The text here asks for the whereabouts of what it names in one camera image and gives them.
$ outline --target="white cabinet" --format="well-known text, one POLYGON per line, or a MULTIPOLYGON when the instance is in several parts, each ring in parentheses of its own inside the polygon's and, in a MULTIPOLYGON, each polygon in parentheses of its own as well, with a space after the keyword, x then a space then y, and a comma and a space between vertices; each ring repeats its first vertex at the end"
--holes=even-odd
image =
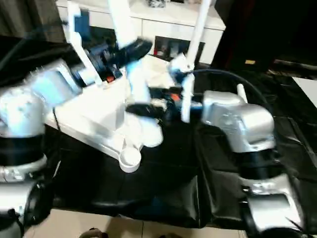
MULTIPOLYGON (((143 37, 155 42, 157 36, 190 41, 194 32, 193 26, 143 20, 143 37)), ((219 45, 223 31, 205 29, 202 42, 205 43, 199 62, 210 64, 219 45)), ((154 53, 154 44, 150 54, 154 53)))
MULTIPOLYGON (((90 25, 113 29, 106 0, 74 0, 90 12, 90 25)), ((62 19, 67 19, 67 2, 56 2, 62 19)), ((131 0, 131 20, 138 36, 151 39, 156 37, 190 41, 199 14, 199 4, 169 2, 166 8, 150 8, 146 0, 131 0)), ((202 42, 205 43, 200 62, 210 64, 222 37, 225 25, 213 6, 209 9, 202 42)), ((150 54, 154 53, 153 44, 150 54)))
MULTIPOLYGON (((58 7, 59 15, 62 20, 67 20, 67 8, 64 6, 58 7)), ((142 20, 138 18, 132 18, 134 30, 138 36, 142 36, 142 20)), ((109 13, 89 11, 89 24, 90 26, 102 27, 113 29, 112 18, 109 13)))

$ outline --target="black wrinkled fabric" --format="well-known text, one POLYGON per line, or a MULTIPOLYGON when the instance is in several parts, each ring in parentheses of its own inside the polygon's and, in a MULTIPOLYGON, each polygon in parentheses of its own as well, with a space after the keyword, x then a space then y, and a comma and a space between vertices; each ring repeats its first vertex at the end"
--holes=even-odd
MULTIPOLYGON (((0 54, 16 41, 1 38, 0 54)), ((7 77, 17 82, 35 67, 71 53, 67 45, 43 43, 41 52, 32 47, 38 45, 30 42, 1 73, 0 82, 7 77)), ((317 110, 292 78, 237 73, 253 82, 272 105, 281 160, 293 178, 307 228, 317 234, 317 110)), ((236 82, 220 74, 199 73, 195 91, 205 90, 236 93, 236 82)), ((261 104, 248 88, 246 92, 250 103, 261 104)), ((61 158, 54 178, 54 206, 189 228, 244 229, 237 204, 243 193, 223 133, 201 125, 196 118, 190 125, 166 125, 163 132, 163 144, 144 148, 140 168, 126 174, 117 160, 65 134, 60 137, 47 126, 51 173, 61 158)))

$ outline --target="dark curtain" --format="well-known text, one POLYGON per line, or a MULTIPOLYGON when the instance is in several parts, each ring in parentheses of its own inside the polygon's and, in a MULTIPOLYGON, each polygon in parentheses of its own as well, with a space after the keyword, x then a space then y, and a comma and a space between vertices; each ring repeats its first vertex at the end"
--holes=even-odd
MULTIPOLYGON (((59 14, 55 0, 0 0, 0 35, 22 38, 33 29, 56 22, 59 14)), ((48 42, 64 42, 62 26, 39 35, 48 42)))

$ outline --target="white drawer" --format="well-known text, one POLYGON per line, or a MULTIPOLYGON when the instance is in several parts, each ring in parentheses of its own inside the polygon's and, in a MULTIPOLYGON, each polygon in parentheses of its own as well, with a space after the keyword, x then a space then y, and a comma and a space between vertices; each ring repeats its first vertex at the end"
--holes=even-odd
MULTIPOLYGON (((67 8, 58 7, 59 15, 62 20, 67 20, 67 8)), ((142 35, 142 20, 131 18, 134 25, 134 30, 138 36, 142 35)), ((113 22, 110 14, 104 12, 89 11, 89 24, 102 28, 113 29, 113 22)))
MULTIPOLYGON (((172 23, 143 20, 143 37, 151 39, 153 42, 156 36, 190 41, 194 32, 193 26, 178 25, 172 23)), ((205 42, 200 62, 210 64, 219 45, 223 31, 205 29, 202 42, 205 42)), ((150 54, 154 53, 154 44, 150 54)))

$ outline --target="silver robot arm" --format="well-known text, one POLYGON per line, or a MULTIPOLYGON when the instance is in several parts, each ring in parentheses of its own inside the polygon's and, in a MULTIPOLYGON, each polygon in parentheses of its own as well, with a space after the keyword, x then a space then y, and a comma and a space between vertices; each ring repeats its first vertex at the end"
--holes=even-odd
POLYGON ((246 194, 241 215, 248 236, 257 237, 272 229, 299 232, 303 214, 289 176, 275 160, 270 112, 246 103, 239 95, 215 91, 204 93, 202 111, 202 122, 225 133, 236 157, 246 194))
POLYGON ((43 174, 34 174, 47 164, 42 148, 45 116, 81 92, 66 63, 58 60, 0 96, 0 238, 21 237, 49 215, 52 187, 43 174))

